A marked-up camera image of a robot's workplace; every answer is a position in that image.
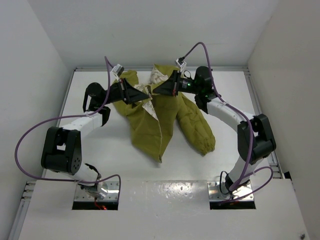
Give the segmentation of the olive green jacket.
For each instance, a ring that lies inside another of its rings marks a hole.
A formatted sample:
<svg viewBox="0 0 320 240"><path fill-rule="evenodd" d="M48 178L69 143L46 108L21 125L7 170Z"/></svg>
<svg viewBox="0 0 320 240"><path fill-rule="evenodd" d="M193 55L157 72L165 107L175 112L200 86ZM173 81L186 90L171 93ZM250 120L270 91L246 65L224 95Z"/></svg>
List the olive green jacket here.
<svg viewBox="0 0 320 240"><path fill-rule="evenodd" d="M165 150L174 133L174 122L188 143L201 155L215 150L216 139L201 110L183 93L167 96L153 90L168 80L177 68L173 65L154 64L147 83L140 83L136 71L121 74L135 89L150 95L149 99L132 104L117 101L113 105L130 126L132 145L161 163Z"/></svg>

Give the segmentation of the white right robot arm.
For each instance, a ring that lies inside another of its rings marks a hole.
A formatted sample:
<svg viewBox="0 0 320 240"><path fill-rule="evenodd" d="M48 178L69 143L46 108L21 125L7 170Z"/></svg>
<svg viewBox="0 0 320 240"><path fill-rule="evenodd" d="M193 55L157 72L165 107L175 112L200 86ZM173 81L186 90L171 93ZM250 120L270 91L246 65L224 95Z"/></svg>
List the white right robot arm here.
<svg viewBox="0 0 320 240"><path fill-rule="evenodd" d="M194 77L183 77L174 70L167 80L160 83L153 93L177 96L179 93L194 94L197 107L206 114L218 118L237 134L239 158L225 176L225 189L231 194L244 185L258 171L258 165L275 149L276 141L268 117L241 111L222 99L218 93L212 71L200 66Z"/></svg>

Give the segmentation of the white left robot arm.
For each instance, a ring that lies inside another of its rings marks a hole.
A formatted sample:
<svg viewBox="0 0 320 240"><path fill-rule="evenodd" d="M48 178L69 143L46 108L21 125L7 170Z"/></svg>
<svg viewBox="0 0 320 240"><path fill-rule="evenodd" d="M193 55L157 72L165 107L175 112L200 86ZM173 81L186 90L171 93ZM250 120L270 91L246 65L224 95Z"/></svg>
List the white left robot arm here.
<svg viewBox="0 0 320 240"><path fill-rule="evenodd" d="M108 104L118 101L133 104L148 98L148 94L131 86L125 78L113 83L107 90L97 82L89 84L82 105L84 116L62 127L47 130L41 166L69 176L93 198L102 198L103 184L98 182L101 174L96 167L82 160L82 140L107 123L111 112Z"/></svg>

